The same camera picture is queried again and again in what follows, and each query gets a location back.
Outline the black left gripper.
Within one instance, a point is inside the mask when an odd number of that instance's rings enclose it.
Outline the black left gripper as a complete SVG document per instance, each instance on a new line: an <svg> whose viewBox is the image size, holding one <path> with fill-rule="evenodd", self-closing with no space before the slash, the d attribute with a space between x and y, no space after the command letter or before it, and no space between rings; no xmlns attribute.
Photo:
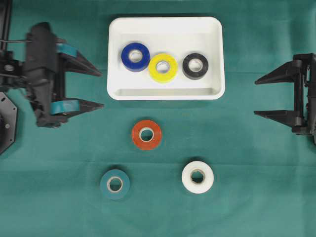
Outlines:
<svg viewBox="0 0 316 237"><path fill-rule="evenodd" d="M65 39L57 38L50 24L40 22L27 33L23 73L27 98L38 127L56 128L68 119L104 107L103 104L77 99L52 102L53 86L59 72L58 59L65 72L100 77L102 73Z"/></svg>

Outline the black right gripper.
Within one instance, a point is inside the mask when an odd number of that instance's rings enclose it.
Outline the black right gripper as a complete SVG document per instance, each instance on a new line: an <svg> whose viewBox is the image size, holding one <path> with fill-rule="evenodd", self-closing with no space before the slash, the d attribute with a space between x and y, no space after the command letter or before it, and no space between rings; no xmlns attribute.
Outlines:
<svg viewBox="0 0 316 237"><path fill-rule="evenodd" d="M306 135L316 142L316 55L297 54L272 72L257 79L255 84L294 82L294 109L254 111L292 128L297 135Z"/></svg>

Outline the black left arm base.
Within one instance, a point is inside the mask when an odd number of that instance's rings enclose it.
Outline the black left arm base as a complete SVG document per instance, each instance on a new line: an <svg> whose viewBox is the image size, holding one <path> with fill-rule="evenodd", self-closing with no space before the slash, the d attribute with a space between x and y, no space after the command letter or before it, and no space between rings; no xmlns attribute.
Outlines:
<svg viewBox="0 0 316 237"><path fill-rule="evenodd" d="M3 92L0 93L0 154L14 142L18 109Z"/></svg>

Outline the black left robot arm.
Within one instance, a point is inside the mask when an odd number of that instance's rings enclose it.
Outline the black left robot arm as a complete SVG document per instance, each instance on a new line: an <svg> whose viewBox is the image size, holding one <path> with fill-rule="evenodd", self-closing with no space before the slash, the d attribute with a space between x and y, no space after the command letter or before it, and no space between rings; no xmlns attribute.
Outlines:
<svg viewBox="0 0 316 237"><path fill-rule="evenodd" d="M49 23L33 25L21 42L25 44L24 62L13 59L12 51L0 52L0 90L25 89L38 127L60 127L71 117L104 106L66 97L66 72L97 77L102 73L75 47L58 38Z"/></svg>

